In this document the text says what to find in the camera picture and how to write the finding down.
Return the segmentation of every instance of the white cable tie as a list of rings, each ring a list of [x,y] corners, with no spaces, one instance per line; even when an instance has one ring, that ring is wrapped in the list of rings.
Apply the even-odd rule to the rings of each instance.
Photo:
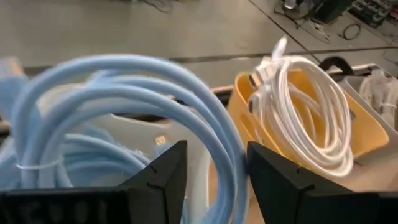
[[[37,166],[21,166],[19,164],[16,164],[16,166],[18,168],[20,168],[21,170],[41,170],[41,169],[46,169],[46,168],[50,168],[53,166],[56,166],[58,164],[60,164],[61,162],[63,162],[63,157],[61,157],[59,160],[53,161],[49,164],[46,165],[37,165]]]
[[[392,103],[382,103],[380,106],[388,106],[397,109],[397,105],[393,105]]]

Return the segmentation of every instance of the cable plug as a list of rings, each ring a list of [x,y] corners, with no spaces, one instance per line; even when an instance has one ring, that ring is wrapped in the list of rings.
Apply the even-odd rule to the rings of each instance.
[[[271,57],[263,57],[261,63],[254,68],[249,81],[254,88],[259,88],[273,78],[283,60],[283,54],[287,45],[287,38],[283,36],[275,45]]]

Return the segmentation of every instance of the black cable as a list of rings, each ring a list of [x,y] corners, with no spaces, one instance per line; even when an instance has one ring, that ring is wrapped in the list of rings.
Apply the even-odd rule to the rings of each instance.
[[[351,27],[357,27],[357,28],[358,28],[358,31],[356,32],[356,34],[355,34],[354,36],[348,37],[348,36],[347,36],[347,31],[348,31],[348,29],[351,28]],[[346,40],[353,40],[353,39],[356,39],[356,38],[359,37],[359,35],[361,34],[361,31],[362,31],[361,25],[359,25],[359,24],[357,24],[357,23],[353,23],[353,24],[350,24],[350,25],[348,25],[347,27],[345,27],[344,30],[343,30],[343,32],[342,32],[341,34],[338,34],[338,36],[341,37],[341,38],[343,38],[343,39],[346,39]]]
[[[393,60],[387,58],[386,53],[387,53],[387,50],[385,50],[385,51],[383,52],[383,58],[384,58],[386,61],[388,61],[388,62],[390,62],[390,63],[393,63],[394,65],[398,66],[398,61],[393,61]]]
[[[170,13],[173,9],[173,5],[170,0],[139,0],[140,2],[146,3],[160,12]]]

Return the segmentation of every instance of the cable tie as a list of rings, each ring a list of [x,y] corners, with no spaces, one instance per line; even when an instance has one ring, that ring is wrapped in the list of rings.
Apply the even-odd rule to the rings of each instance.
[[[49,164],[46,165],[37,165],[37,166],[21,166],[19,164],[16,164],[16,166],[18,168],[20,168],[21,170],[41,170],[41,169],[46,169],[46,168],[50,168],[53,166],[56,166],[58,164],[60,164],[61,162],[63,162],[63,157],[61,157],[59,160],[53,161]]]

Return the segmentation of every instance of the coiled cable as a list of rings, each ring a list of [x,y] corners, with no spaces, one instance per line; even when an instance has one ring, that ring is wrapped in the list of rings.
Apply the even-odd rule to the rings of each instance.
[[[275,48],[277,56],[263,67],[257,67],[262,85],[251,96],[252,112],[264,126],[268,123],[284,148],[299,156],[310,167],[330,177],[345,177],[353,168],[351,116],[343,90],[321,68],[306,58],[280,57],[281,40]],[[300,68],[308,75],[318,101],[289,83],[289,70]],[[297,97],[305,106],[300,114],[292,102]],[[313,114],[324,122],[325,138],[318,146]],[[303,124],[303,116],[310,122],[310,135]]]
[[[98,78],[67,95],[45,116],[37,114],[35,103],[40,95],[69,78],[98,70],[103,71]],[[137,70],[165,75],[187,89],[155,78],[118,77]],[[174,95],[192,106],[208,125],[160,93]],[[104,98],[124,98],[131,102],[90,104]],[[24,86],[12,107],[14,140],[8,141],[0,157],[0,189],[73,187],[86,185],[90,179],[110,172],[129,175],[139,172],[149,162],[142,154],[84,134],[65,135],[76,124],[108,113],[152,114],[188,127],[209,150],[218,174],[216,202],[203,221],[228,223],[234,210],[233,223],[244,223],[248,206],[246,159],[225,108],[189,70],[166,60],[139,55],[78,58],[43,72]],[[63,142],[75,147],[62,151]]]

